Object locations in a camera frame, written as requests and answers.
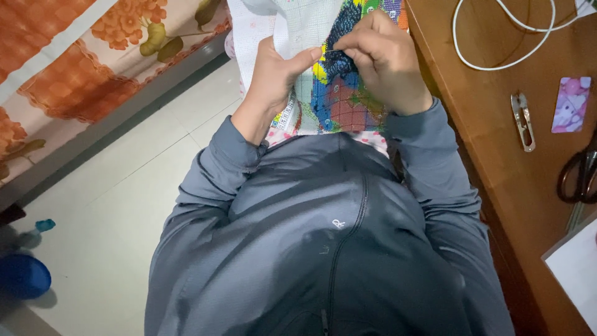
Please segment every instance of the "right hand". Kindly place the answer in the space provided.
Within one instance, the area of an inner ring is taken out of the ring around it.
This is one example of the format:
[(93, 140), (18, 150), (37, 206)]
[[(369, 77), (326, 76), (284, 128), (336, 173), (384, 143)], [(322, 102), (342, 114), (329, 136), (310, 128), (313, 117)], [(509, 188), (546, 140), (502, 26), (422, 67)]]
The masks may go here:
[(355, 61), (367, 90), (399, 115), (427, 111), (433, 98), (418, 66), (413, 39), (382, 10), (359, 21), (334, 49)]

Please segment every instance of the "white paper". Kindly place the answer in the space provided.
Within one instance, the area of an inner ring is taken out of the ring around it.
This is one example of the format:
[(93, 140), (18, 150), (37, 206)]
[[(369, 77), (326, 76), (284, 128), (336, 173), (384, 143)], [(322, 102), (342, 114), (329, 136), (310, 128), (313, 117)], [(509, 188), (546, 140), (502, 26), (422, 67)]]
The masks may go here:
[(597, 220), (557, 248), (545, 263), (597, 334)]
[(576, 3), (576, 14), (578, 16), (597, 13), (595, 7), (591, 6), (587, 0), (574, 0), (574, 2)]

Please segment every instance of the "left hand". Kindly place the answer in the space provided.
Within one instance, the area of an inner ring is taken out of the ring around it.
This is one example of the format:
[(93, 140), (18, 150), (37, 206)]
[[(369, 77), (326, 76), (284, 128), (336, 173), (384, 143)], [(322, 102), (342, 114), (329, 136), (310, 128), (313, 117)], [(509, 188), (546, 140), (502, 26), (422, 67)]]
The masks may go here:
[(321, 58), (321, 53), (321, 48), (313, 47), (285, 60), (275, 50), (272, 36), (259, 42), (249, 91), (231, 119), (248, 142), (261, 143), (273, 118), (286, 108), (297, 78)]

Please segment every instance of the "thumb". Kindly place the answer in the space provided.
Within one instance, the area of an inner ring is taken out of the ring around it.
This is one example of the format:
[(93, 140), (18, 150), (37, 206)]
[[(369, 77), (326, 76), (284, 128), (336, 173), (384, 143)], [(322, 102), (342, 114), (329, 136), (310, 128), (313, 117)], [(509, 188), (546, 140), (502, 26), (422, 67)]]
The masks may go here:
[(292, 76), (299, 76), (305, 70), (312, 67), (322, 55), (320, 47), (313, 47), (307, 50), (303, 50), (293, 58), (284, 61), (286, 67), (290, 70)]

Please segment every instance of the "white tile floor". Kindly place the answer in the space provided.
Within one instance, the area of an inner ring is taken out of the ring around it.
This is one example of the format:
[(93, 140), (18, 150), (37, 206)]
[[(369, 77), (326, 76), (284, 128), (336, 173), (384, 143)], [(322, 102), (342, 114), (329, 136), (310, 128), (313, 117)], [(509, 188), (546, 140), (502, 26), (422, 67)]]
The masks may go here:
[(33, 250), (56, 305), (30, 307), (63, 336), (142, 336), (149, 264), (192, 158), (240, 104), (228, 62), (26, 206), (14, 226), (57, 226)]

